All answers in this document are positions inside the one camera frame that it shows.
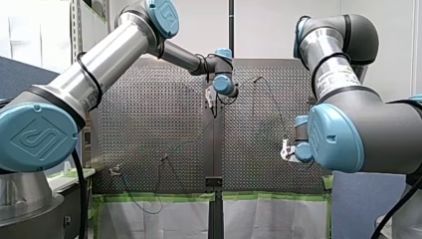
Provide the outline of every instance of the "gray robot arm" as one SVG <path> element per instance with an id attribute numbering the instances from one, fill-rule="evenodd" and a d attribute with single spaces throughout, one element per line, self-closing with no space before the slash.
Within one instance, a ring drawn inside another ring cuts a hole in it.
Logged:
<path id="1" fill-rule="evenodd" d="M 376 58 L 372 23 L 358 15 L 303 18 L 296 43 L 295 56 L 312 73 L 317 99 L 310 114 L 297 119 L 296 158 L 344 172 L 417 172 L 422 162 L 419 107 L 413 101 L 384 103 L 361 85 L 363 78 L 351 66 Z"/>
<path id="2" fill-rule="evenodd" d="M 215 91 L 237 97 L 230 50 L 218 49 L 202 57 L 166 41 L 179 30 L 170 0 L 136 2 L 117 19 L 115 30 L 78 55 L 77 63 L 48 85 L 32 86 L 0 110 L 1 169 L 41 171 L 68 158 L 85 126 L 86 112 L 95 109 L 102 95 L 145 53 L 192 75 L 215 74 Z"/>

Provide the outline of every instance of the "blue joint cap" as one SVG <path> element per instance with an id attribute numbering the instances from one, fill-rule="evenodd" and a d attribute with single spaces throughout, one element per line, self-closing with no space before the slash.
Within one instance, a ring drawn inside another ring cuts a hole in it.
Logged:
<path id="1" fill-rule="evenodd" d="M 147 0 L 146 10 L 149 17 L 166 39 L 173 38 L 179 32 L 179 16 L 171 0 Z"/>
<path id="2" fill-rule="evenodd" d="M 215 50 L 215 55 L 229 59 L 229 60 L 232 60 L 233 58 L 232 50 L 228 48 L 219 48 Z"/>
<path id="3" fill-rule="evenodd" d="M 308 123 L 308 116 L 298 116 L 295 118 L 295 127 L 300 126 L 304 123 Z"/>
<path id="4" fill-rule="evenodd" d="M 234 91 L 232 81 L 225 75 L 218 75 L 214 78 L 214 90 L 221 95 L 228 96 Z"/>
<path id="5" fill-rule="evenodd" d="M 321 104 L 311 109 L 308 122 L 311 152 L 321 166 L 342 172 L 363 167 L 364 149 L 350 118 L 339 108 Z"/>
<path id="6" fill-rule="evenodd" d="M 422 94 L 411 96 L 409 98 L 409 100 L 412 100 L 412 101 L 415 101 L 415 102 L 422 104 Z"/>
<path id="7" fill-rule="evenodd" d="M 311 152 L 310 144 L 308 142 L 299 143 L 295 149 L 295 157 L 303 163 L 311 162 L 314 157 Z"/>
<path id="8" fill-rule="evenodd" d="M 23 104 L 0 114 L 0 168 L 34 172 L 52 168 L 72 153 L 78 128 L 62 109 Z"/>

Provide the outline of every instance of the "perforated metal panel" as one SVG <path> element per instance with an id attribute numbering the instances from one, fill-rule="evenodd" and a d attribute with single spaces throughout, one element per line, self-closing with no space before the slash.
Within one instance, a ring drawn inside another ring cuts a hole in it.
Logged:
<path id="1" fill-rule="evenodd" d="M 280 157 L 284 134 L 293 140 L 295 117 L 310 109 L 308 71 L 294 60 L 238 60 L 235 70 L 241 91 L 237 102 L 225 109 L 224 189 L 323 192 L 319 166 L 287 163 Z"/>
<path id="2" fill-rule="evenodd" d="M 253 84 L 257 77 L 263 79 Z M 215 124 L 214 131 L 204 135 L 210 119 L 204 114 L 209 109 L 202 98 L 203 77 L 151 59 L 135 63 L 105 94 L 99 108 L 98 143 L 93 142 L 93 152 L 104 168 L 96 175 L 95 193 L 203 192 L 205 171 L 212 163 L 214 168 L 223 167 L 224 190 L 321 193 L 318 166 L 290 164 L 280 157 L 284 130 L 293 139 L 294 118 L 309 110 L 308 71 L 291 60 L 237 60 L 234 79 L 240 83 L 240 95 L 235 104 L 225 107 L 224 127 Z M 219 139 L 212 140 L 220 135 L 221 148 L 216 146 Z M 161 162 L 165 155 L 174 171 Z M 118 164 L 127 187 L 122 177 L 110 176 L 109 169 Z"/>
<path id="3" fill-rule="evenodd" d="M 140 59 L 121 77 L 99 108 L 105 167 L 96 193 L 204 191 L 202 85 L 203 78 L 151 59 Z M 172 165 L 161 162 L 165 155 Z M 118 164 L 127 183 L 110 176 Z"/>

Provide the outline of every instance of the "cable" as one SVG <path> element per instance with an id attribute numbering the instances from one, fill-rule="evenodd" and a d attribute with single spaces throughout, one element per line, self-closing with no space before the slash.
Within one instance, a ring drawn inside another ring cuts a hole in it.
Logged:
<path id="1" fill-rule="evenodd" d="M 1 100 L 0 101 L 0 109 L 6 107 L 6 105 L 9 104 L 10 102 L 12 102 L 12 99 Z"/>
<path id="2" fill-rule="evenodd" d="M 267 87 L 267 92 L 270 95 L 271 100 L 273 101 L 273 104 L 277 108 L 277 111 L 278 111 L 278 114 L 279 114 L 279 117 L 280 117 L 280 121 L 282 122 L 283 138 L 288 138 L 288 133 L 287 133 L 287 130 L 286 130 L 286 122 L 285 122 L 285 119 L 283 118 L 283 115 L 282 115 L 282 109 L 280 109 L 280 106 L 279 106 L 278 102 L 276 101 L 276 98 L 274 97 L 273 91 L 271 90 L 271 87 L 268 84 L 267 79 L 265 79 L 264 77 L 261 77 L 260 79 L 264 80 L 264 83 Z"/>
<path id="3" fill-rule="evenodd" d="M 81 52 L 77 55 L 77 62 L 81 66 L 81 68 L 84 70 L 85 73 L 93 80 L 94 84 L 96 85 L 97 91 L 98 91 L 98 97 L 97 97 L 97 103 L 90 109 L 92 111 L 93 109 L 97 108 L 99 104 L 102 102 L 103 99 L 103 89 L 100 85 L 99 81 L 97 81 L 97 78 L 91 73 L 88 68 L 85 66 L 85 64 L 82 62 L 81 57 L 85 54 L 85 52 Z"/>
<path id="4" fill-rule="evenodd" d="M 295 45 L 296 45 L 296 48 L 295 48 L 295 51 L 296 51 L 296 55 L 297 55 L 297 57 L 301 60 L 301 62 L 302 62 L 302 65 L 307 69 L 307 70 L 309 70 L 310 68 L 307 66 L 307 64 L 305 64 L 305 61 L 304 61 L 304 59 L 302 58 L 302 54 L 301 54 L 301 42 L 302 42 L 302 39 L 301 39 L 301 37 L 302 37 L 302 31 L 299 31 L 299 25 L 301 24 L 301 22 L 304 20 L 304 19 L 306 19 L 306 20 L 308 20 L 308 19 L 310 19 L 311 17 L 310 16 L 302 16 L 300 19 L 299 19 L 299 21 L 296 23 L 296 43 L 295 43 Z"/>
<path id="5" fill-rule="evenodd" d="M 158 165 L 158 180 L 157 180 L 157 185 L 155 187 L 155 192 L 158 191 L 158 187 L 161 184 L 161 170 L 162 169 L 162 160 L 160 162 L 160 164 Z M 131 194 L 131 192 L 128 190 L 128 186 L 127 186 L 127 180 L 125 175 L 123 174 L 123 172 L 121 173 L 121 180 L 123 181 L 123 185 L 124 188 L 127 192 L 127 194 L 129 195 L 131 201 L 140 209 L 142 210 L 144 213 L 150 214 L 150 215 L 156 215 L 158 213 L 160 213 L 162 211 L 163 205 L 162 205 L 162 201 L 161 198 L 158 196 L 158 201 L 159 201 L 159 209 L 157 211 L 154 212 L 150 212 L 147 211 L 145 208 L 143 208 L 141 205 L 139 205 L 139 203 L 137 203 L 137 201 L 133 198 L 133 195 Z"/>
<path id="6" fill-rule="evenodd" d="M 78 181 L 80 184 L 80 195 L 81 195 L 81 224 L 80 224 L 79 238 L 84 239 L 87 221 L 88 221 L 87 185 L 85 183 L 82 164 L 78 156 L 77 150 L 75 148 L 72 151 L 72 158 L 74 159 L 75 168 L 77 169 Z"/>
<path id="7" fill-rule="evenodd" d="M 378 239 L 381 234 L 382 228 L 384 228 L 385 224 L 390 220 L 390 218 L 396 213 L 419 189 L 420 185 L 422 184 L 422 176 L 416 181 L 415 184 L 410 188 L 410 190 L 391 208 L 390 211 L 384 216 L 381 223 L 378 224 L 375 231 L 373 232 L 371 239 Z"/>
<path id="8" fill-rule="evenodd" d="M 253 83 L 256 84 L 259 80 L 264 80 L 264 83 L 265 83 L 265 85 L 267 87 L 266 90 L 267 90 L 268 94 L 270 95 L 273 104 L 277 108 L 277 111 L 278 111 L 279 116 L 280 116 L 280 121 L 282 122 L 282 127 L 283 127 L 283 130 L 284 130 L 283 131 L 283 138 L 288 138 L 287 129 L 286 129 L 286 122 L 285 122 L 285 119 L 283 118 L 283 115 L 282 115 L 282 109 L 280 108 L 278 102 L 276 101 L 276 98 L 274 97 L 273 91 L 271 90 L 271 87 L 268 84 L 268 81 L 264 77 L 258 77 L 258 78 L 256 78 L 253 81 Z M 315 161 L 312 160 L 311 162 L 308 162 L 308 163 L 301 163 L 301 165 L 308 164 L 308 166 L 305 167 L 305 168 L 295 168 L 290 163 L 288 163 L 288 166 L 291 167 L 291 168 L 293 168 L 294 170 L 297 170 L 297 171 L 308 171 L 312 166 L 314 166 L 314 162 Z"/>
<path id="9" fill-rule="evenodd" d="M 230 105 L 233 105 L 233 104 L 236 102 L 237 98 L 238 98 L 238 97 L 236 96 L 232 102 L 226 103 L 226 102 L 224 102 L 224 101 L 220 98 L 220 96 L 217 94 L 217 99 L 218 99 L 218 101 L 220 101 L 220 103 L 221 103 L 221 104 L 223 104 L 223 105 L 225 105 L 225 106 L 230 106 Z"/>

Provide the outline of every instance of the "cable clip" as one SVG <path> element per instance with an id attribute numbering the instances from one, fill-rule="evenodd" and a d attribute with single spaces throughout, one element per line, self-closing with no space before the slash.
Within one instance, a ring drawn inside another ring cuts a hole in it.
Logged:
<path id="1" fill-rule="evenodd" d="M 120 166 L 120 164 L 118 163 L 117 166 L 112 167 L 109 170 L 109 174 L 111 176 L 121 176 L 121 166 Z"/>

